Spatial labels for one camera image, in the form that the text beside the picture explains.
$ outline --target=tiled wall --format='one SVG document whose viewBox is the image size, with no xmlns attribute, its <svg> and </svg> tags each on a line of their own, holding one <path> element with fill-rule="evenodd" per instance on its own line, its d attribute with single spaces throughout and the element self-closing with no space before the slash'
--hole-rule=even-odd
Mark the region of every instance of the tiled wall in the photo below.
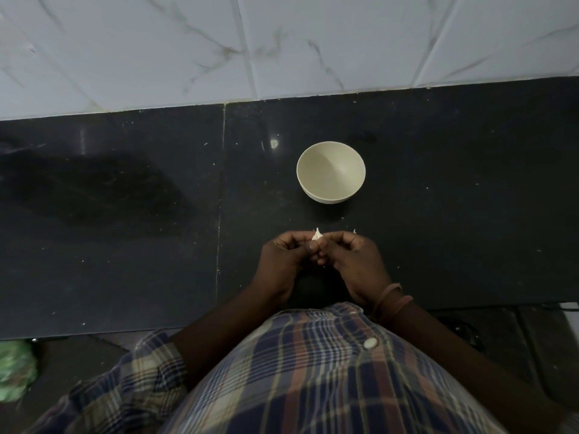
<svg viewBox="0 0 579 434">
<path fill-rule="evenodd" d="M 579 0 L 0 0 L 0 118 L 579 72 Z"/>
</svg>

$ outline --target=bowl rim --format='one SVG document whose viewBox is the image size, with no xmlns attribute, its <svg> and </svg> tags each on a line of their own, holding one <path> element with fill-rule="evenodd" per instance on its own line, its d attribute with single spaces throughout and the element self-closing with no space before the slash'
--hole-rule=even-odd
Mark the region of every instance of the bowl rim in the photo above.
<svg viewBox="0 0 579 434">
<path fill-rule="evenodd" d="M 302 180 L 300 180 L 299 178 L 299 173 L 298 173 L 298 168 L 299 168 L 299 162 L 302 160 L 302 157 L 306 154 L 306 152 L 308 152 L 311 148 L 313 148 L 314 146 L 318 146 L 318 145 L 325 145 L 327 143 L 334 143 L 336 145 L 343 145 L 346 146 L 348 149 L 350 149 L 354 154 L 356 154 L 358 156 L 358 158 L 362 161 L 362 167 L 364 168 L 364 176 L 362 177 L 362 182 L 360 183 L 360 185 L 358 186 L 358 189 L 354 190 L 350 195 L 348 196 L 344 196 L 342 198 L 334 198 L 334 199 L 328 199 L 328 198 L 323 198 L 321 196 L 317 196 L 314 193 L 312 193 L 310 190 L 307 190 L 306 187 L 302 184 Z M 341 142 L 333 142 L 333 141 L 325 141 L 325 142 L 318 142 L 318 143 L 314 143 L 313 145 L 311 145 L 310 147 L 308 147 L 304 152 L 302 152 L 302 154 L 299 156 L 298 162 L 296 163 L 295 166 L 295 174 L 298 177 L 298 182 L 299 185 L 302 187 L 302 189 L 304 190 L 305 193 L 308 194 L 308 196 L 314 196 L 320 200 L 323 201 L 328 201 L 328 202 L 335 202 L 335 201 L 345 201 L 348 198 L 351 198 L 353 195 L 355 195 L 356 192 L 358 192 L 358 190 L 360 190 L 362 188 L 362 185 L 364 184 L 364 181 L 366 181 L 366 163 L 364 162 L 364 159 L 362 158 L 362 155 L 360 155 L 358 153 L 358 151 L 356 149 L 354 149 L 353 147 L 351 147 L 350 145 L 346 145 L 345 143 L 341 143 Z"/>
</svg>

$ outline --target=white button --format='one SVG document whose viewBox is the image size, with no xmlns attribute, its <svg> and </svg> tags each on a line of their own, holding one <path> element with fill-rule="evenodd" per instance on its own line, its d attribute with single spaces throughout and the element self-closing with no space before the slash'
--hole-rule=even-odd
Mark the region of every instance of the white button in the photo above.
<svg viewBox="0 0 579 434">
<path fill-rule="evenodd" d="M 365 342 L 364 342 L 364 348 L 365 349 L 373 349 L 378 345 L 378 340 L 375 338 L 368 338 Z"/>
</svg>

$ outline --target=bowl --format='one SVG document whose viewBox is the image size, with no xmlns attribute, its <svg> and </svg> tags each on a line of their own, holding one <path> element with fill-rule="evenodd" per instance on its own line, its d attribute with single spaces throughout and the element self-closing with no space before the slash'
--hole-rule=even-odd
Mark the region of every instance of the bowl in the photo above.
<svg viewBox="0 0 579 434">
<path fill-rule="evenodd" d="M 366 178 L 360 154 L 338 142 L 316 143 L 300 156 L 296 167 L 299 185 L 313 200 L 337 204 L 356 193 Z"/>
</svg>

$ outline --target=forearm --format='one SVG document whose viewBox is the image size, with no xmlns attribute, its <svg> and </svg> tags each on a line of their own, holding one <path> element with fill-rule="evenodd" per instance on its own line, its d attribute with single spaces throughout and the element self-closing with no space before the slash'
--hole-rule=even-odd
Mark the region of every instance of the forearm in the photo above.
<svg viewBox="0 0 579 434">
<path fill-rule="evenodd" d="M 276 310 L 278 302 L 259 286 L 250 285 L 227 303 L 218 306 L 172 336 L 192 389 L 243 338 Z"/>
<path fill-rule="evenodd" d="M 391 295 L 396 300 L 401 294 Z M 471 348 L 415 303 L 386 327 L 433 358 L 510 432 L 556 432 L 561 424 L 564 408 Z"/>
</svg>

